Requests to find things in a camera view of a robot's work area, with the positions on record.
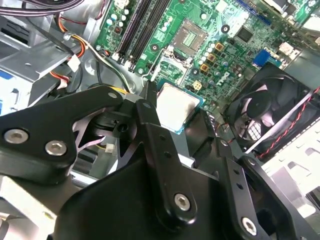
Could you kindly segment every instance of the black metal bracket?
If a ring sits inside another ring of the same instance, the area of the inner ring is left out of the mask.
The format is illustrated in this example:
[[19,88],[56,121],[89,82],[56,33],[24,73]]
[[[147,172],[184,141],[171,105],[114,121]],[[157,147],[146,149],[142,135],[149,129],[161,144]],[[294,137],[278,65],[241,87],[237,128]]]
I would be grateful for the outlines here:
[[256,212],[268,210],[279,240],[319,239],[311,226],[300,215],[287,197],[268,177],[261,166],[251,157],[244,156],[238,163],[243,167],[250,185],[258,195],[255,200]]
[[[192,224],[196,219],[197,204],[169,130],[161,127],[156,108],[144,99],[135,103],[132,116],[136,120],[136,135],[128,145],[119,140],[118,169],[134,159],[134,155],[144,154],[160,221],[173,230]],[[188,208],[178,207],[175,202],[178,194],[186,197]]]
[[[77,152],[89,144],[82,141],[89,122],[122,102],[118,92],[101,86],[0,117],[0,173],[42,185],[65,180]],[[27,140],[8,142],[6,132],[13,129],[23,130]],[[65,153],[48,154],[45,148],[50,141],[64,144]]]
[[231,148],[225,140],[216,137],[212,142],[215,155],[211,155],[216,171],[213,173],[221,185],[221,203],[223,204],[226,235],[234,235],[248,240],[270,240],[260,226],[251,199],[249,187],[242,167],[230,157]]
[[157,85],[154,82],[147,81],[140,96],[157,108],[157,94]]
[[189,155],[195,159],[194,167],[199,168],[211,151],[211,142],[216,137],[215,119],[200,109],[185,128]]

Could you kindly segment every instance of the yellow cable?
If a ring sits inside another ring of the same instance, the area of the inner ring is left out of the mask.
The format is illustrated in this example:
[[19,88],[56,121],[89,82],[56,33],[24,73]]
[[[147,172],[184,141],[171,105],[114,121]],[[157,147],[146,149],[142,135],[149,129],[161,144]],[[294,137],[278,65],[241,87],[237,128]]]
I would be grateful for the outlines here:
[[[80,37],[79,35],[73,35],[73,36],[74,36],[76,39],[79,39],[79,40],[83,41],[83,42],[86,44],[86,46],[92,50],[92,52],[96,55],[96,57],[99,58],[102,62],[104,62],[107,66],[109,66],[109,67],[112,68],[112,69],[115,69],[114,66],[112,66],[109,62],[107,62],[107,61],[94,49],[94,47],[91,46],[91,44],[90,44],[88,41],[86,41],[85,39],[83,39],[83,38]],[[124,80],[124,82],[125,82],[126,86],[128,87],[130,93],[132,94],[133,92],[132,92],[132,90],[131,90],[130,87],[129,87],[129,84],[128,84],[128,82],[127,82],[126,77],[125,77],[121,72],[118,72],[118,73],[122,76],[122,79]]]
[[96,146],[97,146],[99,149],[106,150],[104,147],[99,146],[98,144],[96,144]]
[[113,90],[116,90],[117,92],[120,92],[122,94],[127,94],[128,92],[121,89],[121,88],[118,88],[118,87],[114,87],[114,86],[111,86],[110,88],[112,88]]

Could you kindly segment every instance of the integrated circuit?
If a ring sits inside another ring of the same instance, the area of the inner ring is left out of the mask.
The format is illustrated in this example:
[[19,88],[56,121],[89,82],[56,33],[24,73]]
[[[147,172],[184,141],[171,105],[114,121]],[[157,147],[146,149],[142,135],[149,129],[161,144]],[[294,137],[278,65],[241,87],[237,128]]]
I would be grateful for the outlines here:
[[247,43],[252,38],[253,34],[245,27],[241,27],[236,36],[245,43]]
[[208,34],[189,19],[185,19],[174,37],[173,46],[187,55],[194,55]]
[[193,86],[186,85],[185,88],[190,92],[161,79],[158,83],[156,112],[163,127],[180,134],[184,129],[184,123],[202,106],[204,100],[192,93],[195,92],[194,87],[200,90],[201,82],[196,81]]

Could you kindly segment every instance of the hex bolt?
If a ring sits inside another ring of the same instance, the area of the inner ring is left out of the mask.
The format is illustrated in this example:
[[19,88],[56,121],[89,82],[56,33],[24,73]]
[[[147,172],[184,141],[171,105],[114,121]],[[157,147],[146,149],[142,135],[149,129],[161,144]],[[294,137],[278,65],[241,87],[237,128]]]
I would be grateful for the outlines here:
[[67,31],[67,32],[65,32],[65,33],[63,34],[63,39],[66,40],[66,41],[69,41],[70,38],[71,38],[73,35],[75,35],[74,32],[72,32],[72,31]]
[[53,140],[45,145],[45,151],[52,156],[62,156],[67,152],[67,146],[62,141]]
[[22,144],[28,140],[29,135],[21,129],[11,129],[4,134],[4,140],[10,144]]
[[252,236],[257,235],[257,228],[255,224],[247,217],[242,218],[242,225],[245,230],[250,233]]
[[175,204],[182,210],[182,211],[188,211],[190,209],[190,201],[189,199],[181,194],[181,193],[177,193],[174,196],[174,202]]

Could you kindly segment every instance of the white label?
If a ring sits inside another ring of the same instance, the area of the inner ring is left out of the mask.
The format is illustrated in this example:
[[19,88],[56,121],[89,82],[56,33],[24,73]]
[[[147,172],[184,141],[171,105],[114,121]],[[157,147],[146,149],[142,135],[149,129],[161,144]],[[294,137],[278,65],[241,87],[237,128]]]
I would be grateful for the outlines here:
[[145,55],[144,53],[141,55],[140,59],[142,60],[146,60],[147,59],[147,55]]
[[220,0],[217,6],[215,7],[215,10],[222,14],[227,6],[228,3],[226,3],[224,0]]
[[154,38],[160,42],[163,42],[166,38],[166,34],[164,34],[162,31],[158,30],[158,31],[156,31]]
[[70,60],[68,61],[68,66],[71,68],[71,70],[75,73],[79,69],[80,60],[77,57],[77,55],[73,55]]
[[289,56],[295,48],[291,46],[289,43],[284,42],[280,45],[279,51]]

